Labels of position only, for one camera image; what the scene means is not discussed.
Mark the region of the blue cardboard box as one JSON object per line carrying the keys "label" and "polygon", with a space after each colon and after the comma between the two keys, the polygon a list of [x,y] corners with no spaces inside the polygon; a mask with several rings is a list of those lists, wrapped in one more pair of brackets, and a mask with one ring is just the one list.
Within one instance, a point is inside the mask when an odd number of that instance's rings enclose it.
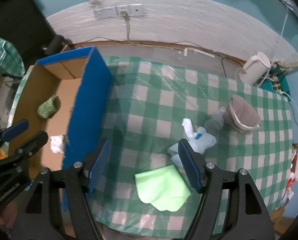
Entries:
{"label": "blue cardboard box", "polygon": [[[64,153],[53,153],[47,142],[30,159],[30,168],[37,168],[37,174],[43,167],[56,171],[82,161],[99,144],[112,79],[95,46],[38,60],[22,79],[8,120],[11,126],[26,119],[29,128],[9,143],[8,153],[13,154],[37,132],[46,131],[49,137],[65,135]],[[53,95],[57,112],[47,119],[39,117],[38,107]]]}

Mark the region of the black clothing hanging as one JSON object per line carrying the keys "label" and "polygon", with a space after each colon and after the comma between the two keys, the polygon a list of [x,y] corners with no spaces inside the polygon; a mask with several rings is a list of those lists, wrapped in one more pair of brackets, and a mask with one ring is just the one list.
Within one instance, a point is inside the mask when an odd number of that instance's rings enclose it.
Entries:
{"label": "black clothing hanging", "polygon": [[24,64],[43,58],[55,32],[35,0],[0,0],[0,37],[11,42]]}

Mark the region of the white electric kettle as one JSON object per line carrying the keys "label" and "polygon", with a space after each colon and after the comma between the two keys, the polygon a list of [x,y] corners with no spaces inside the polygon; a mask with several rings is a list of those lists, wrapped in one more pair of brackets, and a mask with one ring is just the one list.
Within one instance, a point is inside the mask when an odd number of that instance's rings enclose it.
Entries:
{"label": "white electric kettle", "polygon": [[253,55],[243,66],[243,72],[239,74],[242,83],[254,85],[269,69],[271,62],[261,51]]}

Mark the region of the white plastic bag pile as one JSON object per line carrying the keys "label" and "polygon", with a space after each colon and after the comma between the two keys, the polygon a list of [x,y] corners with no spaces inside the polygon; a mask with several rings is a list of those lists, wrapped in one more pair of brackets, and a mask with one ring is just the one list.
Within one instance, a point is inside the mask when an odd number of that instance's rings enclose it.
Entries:
{"label": "white plastic bag pile", "polygon": [[294,195],[291,187],[295,182],[298,182],[298,144],[293,144],[291,153],[290,173],[280,207],[285,207],[290,202]]}

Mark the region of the light green microfiber cloth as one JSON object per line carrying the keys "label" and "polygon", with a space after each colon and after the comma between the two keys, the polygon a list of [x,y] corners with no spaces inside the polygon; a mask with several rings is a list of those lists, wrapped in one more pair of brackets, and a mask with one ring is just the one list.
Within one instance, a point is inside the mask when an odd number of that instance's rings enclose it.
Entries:
{"label": "light green microfiber cloth", "polygon": [[140,200],[159,211],[178,211],[191,195],[174,165],[136,174],[135,185]]}

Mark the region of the white blue plastic bag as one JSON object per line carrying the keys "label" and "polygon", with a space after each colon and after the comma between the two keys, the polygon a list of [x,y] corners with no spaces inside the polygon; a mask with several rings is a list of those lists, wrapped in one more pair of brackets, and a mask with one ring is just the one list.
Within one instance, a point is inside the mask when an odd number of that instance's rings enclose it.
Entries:
{"label": "white blue plastic bag", "polygon": [[[207,133],[204,127],[198,127],[196,130],[193,128],[192,121],[188,118],[184,118],[181,124],[184,128],[186,139],[190,146],[199,154],[204,154],[205,151],[216,144],[216,138]],[[170,155],[171,161],[178,167],[183,168],[180,156],[178,154],[178,143],[170,146],[167,150]]]}

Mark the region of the grey rolled sock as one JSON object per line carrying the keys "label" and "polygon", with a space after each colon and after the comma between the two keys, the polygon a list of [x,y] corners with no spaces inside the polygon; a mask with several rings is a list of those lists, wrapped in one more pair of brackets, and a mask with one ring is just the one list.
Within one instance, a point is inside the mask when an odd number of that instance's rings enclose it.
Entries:
{"label": "grey rolled sock", "polygon": [[220,130],[224,126],[224,118],[223,115],[226,111],[225,107],[220,107],[215,113],[204,123],[204,128],[206,132],[217,137]]}

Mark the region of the white wall socket strip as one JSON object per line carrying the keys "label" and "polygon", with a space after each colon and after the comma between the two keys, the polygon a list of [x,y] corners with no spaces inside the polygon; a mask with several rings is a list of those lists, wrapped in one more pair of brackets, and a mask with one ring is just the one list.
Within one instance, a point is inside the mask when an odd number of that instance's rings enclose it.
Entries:
{"label": "white wall socket strip", "polygon": [[145,16],[145,10],[142,4],[116,5],[105,7],[101,9],[95,9],[93,13],[97,20],[125,16]]}

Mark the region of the green sparkly scrubber cloth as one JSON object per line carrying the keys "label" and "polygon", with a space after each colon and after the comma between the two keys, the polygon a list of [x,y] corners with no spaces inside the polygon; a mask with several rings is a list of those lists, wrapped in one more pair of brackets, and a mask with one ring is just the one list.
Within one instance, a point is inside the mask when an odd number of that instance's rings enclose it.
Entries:
{"label": "green sparkly scrubber cloth", "polygon": [[57,112],[54,101],[56,96],[51,96],[48,100],[42,103],[37,109],[37,115],[43,119],[47,119]]}

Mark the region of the teal plastic basket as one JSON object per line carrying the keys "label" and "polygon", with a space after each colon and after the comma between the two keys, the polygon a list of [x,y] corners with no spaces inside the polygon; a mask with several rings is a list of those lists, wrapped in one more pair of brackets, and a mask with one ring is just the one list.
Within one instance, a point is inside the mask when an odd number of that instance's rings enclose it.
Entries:
{"label": "teal plastic basket", "polygon": [[272,67],[270,69],[269,74],[259,87],[270,92],[280,93],[282,95],[288,94],[291,96],[285,70],[281,70],[278,67]]}

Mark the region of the green checkered tablecloth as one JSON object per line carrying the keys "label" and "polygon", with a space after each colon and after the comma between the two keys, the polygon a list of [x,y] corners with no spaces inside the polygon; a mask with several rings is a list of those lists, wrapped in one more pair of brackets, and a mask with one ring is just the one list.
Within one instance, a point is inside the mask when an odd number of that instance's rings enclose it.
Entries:
{"label": "green checkered tablecloth", "polygon": [[200,195],[189,196],[176,211],[160,211],[140,200],[138,173],[173,168],[171,146],[188,136],[189,119],[196,138],[206,133],[216,143],[204,158],[219,168],[245,168],[268,210],[280,204],[291,160],[292,129],[288,100],[266,90],[197,70],[138,57],[105,58],[113,79],[102,126],[112,153],[99,185],[89,199],[95,220],[131,235],[185,236]]}

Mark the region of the brown fleece hat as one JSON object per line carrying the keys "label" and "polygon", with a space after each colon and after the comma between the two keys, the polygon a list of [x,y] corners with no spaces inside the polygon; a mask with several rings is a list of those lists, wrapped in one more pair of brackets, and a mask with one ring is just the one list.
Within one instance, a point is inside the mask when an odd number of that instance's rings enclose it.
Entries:
{"label": "brown fleece hat", "polygon": [[254,132],[261,127],[261,119],[256,110],[238,95],[232,96],[223,118],[226,124],[242,135]]}

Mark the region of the white tissue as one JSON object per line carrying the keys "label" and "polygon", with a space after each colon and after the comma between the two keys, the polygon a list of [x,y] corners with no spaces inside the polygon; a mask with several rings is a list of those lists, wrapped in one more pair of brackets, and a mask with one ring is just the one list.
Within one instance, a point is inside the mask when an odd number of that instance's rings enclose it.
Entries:
{"label": "white tissue", "polygon": [[65,146],[65,135],[51,136],[50,139],[51,151],[56,154],[63,154]]}

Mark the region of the green checkered cloth left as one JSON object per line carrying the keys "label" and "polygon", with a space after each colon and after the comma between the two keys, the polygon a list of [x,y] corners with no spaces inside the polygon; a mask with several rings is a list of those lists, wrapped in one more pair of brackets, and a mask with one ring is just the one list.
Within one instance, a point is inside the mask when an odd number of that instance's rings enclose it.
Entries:
{"label": "green checkered cloth left", "polygon": [[0,76],[2,74],[20,77],[25,74],[25,67],[14,45],[0,38]]}

